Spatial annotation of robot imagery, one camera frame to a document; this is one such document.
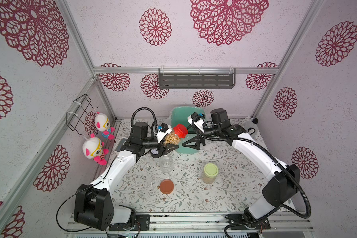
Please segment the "brown jar lid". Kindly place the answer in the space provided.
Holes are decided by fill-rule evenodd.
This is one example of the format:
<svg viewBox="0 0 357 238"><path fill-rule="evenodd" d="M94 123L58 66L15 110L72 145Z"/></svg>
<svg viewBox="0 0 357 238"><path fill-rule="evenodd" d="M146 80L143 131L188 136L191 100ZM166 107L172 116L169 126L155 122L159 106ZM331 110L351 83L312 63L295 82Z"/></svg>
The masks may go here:
<svg viewBox="0 0 357 238"><path fill-rule="evenodd" d="M163 194L170 194L174 190L174 183L170 179L164 179L160 183L160 191Z"/></svg>

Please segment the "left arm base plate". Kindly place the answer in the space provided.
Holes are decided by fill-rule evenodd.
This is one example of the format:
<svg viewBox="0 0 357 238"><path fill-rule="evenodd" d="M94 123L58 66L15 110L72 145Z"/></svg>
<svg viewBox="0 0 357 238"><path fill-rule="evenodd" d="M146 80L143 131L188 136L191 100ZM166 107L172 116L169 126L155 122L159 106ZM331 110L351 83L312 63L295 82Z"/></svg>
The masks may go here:
<svg viewBox="0 0 357 238"><path fill-rule="evenodd" d="M117 223L109 226L109 231L126 232L126 231L148 231L150 225L150 215L132 215L127 223Z"/></svg>

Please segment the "red lid peanut jar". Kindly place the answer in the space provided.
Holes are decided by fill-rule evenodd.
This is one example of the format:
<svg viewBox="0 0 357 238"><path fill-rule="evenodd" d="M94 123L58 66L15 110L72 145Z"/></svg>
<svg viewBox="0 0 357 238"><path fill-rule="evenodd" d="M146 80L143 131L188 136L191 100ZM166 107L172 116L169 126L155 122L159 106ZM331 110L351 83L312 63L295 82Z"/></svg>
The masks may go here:
<svg viewBox="0 0 357 238"><path fill-rule="evenodd" d="M166 144L175 144L175 145L178 145L180 142L181 142L182 138L179 138L175 132L174 132L174 129L172 129L171 133L168 134L165 138L164 138L164 141L165 141L165 145Z"/></svg>

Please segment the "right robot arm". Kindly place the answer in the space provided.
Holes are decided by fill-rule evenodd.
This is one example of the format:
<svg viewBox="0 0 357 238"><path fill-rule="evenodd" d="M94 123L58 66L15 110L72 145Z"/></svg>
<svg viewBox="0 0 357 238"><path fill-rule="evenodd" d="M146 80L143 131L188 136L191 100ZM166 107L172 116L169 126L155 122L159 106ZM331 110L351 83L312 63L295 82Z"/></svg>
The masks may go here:
<svg viewBox="0 0 357 238"><path fill-rule="evenodd" d="M226 110L220 108L211 111L211 120L207 121L202 113L194 112L187 117L189 127L196 134L196 143L205 141L225 142L245 155L263 174L268 183L259 199L244 211L244 221L254 222L266 219L280 208L296 211L285 202L297 193L304 195L299 184L300 169L296 165L287 165L258 144L249 131L239 124L232 124Z"/></svg>

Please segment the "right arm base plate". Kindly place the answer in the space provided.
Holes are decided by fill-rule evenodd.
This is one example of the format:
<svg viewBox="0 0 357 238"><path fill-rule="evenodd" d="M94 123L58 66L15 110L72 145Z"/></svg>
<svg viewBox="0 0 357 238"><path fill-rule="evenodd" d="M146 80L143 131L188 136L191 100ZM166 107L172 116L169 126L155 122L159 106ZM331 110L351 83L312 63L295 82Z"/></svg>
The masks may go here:
<svg viewBox="0 0 357 238"><path fill-rule="evenodd" d="M227 214L231 230L269 230L271 229L267 216L256 219L244 213Z"/></svg>

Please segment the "glass peanut jar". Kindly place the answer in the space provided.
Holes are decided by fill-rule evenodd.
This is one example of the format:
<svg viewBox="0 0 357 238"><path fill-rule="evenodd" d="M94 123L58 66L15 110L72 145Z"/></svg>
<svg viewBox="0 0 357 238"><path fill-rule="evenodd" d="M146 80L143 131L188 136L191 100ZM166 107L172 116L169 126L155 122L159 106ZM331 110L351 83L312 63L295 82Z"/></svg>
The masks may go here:
<svg viewBox="0 0 357 238"><path fill-rule="evenodd" d="M173 170L174 162L170 155L162 156L159 160L159 166L162 172L169 173Z"/></svg>

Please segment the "red jar lid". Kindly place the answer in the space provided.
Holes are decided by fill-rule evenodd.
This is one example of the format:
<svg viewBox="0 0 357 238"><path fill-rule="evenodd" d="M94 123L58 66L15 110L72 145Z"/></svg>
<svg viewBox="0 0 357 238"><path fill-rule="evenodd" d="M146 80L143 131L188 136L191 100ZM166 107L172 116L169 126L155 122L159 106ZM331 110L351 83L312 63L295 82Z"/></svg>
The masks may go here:
<svg viewBox="0 0 357 238"><path fill-rule="evenodd" d="M179 138L182 139L184 139L188 135L188 129L182 124L177 124L174 127L174 132Z"/></svg>

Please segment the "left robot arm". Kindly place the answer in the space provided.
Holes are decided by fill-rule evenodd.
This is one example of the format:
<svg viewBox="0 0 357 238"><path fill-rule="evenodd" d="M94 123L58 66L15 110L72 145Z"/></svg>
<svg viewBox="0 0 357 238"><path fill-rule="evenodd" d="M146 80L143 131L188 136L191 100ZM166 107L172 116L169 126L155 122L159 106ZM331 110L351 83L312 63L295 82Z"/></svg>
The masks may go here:
<svg viewBox="0 0 357 238"><path fill-rule="evenodd" d="M120 147L118 156L110 166L91 184L82 184L76 192L73 219L82 225L104 231L112 225L131 229L136 225L135 210L123 205L115 206L112 201L115 187L126 173L147 151L155 150L158 156L167 155L177 149L165 143L173 132L167 124L157 127L157 132L148 134L148 124L136 122L131 134Z"/></svg>

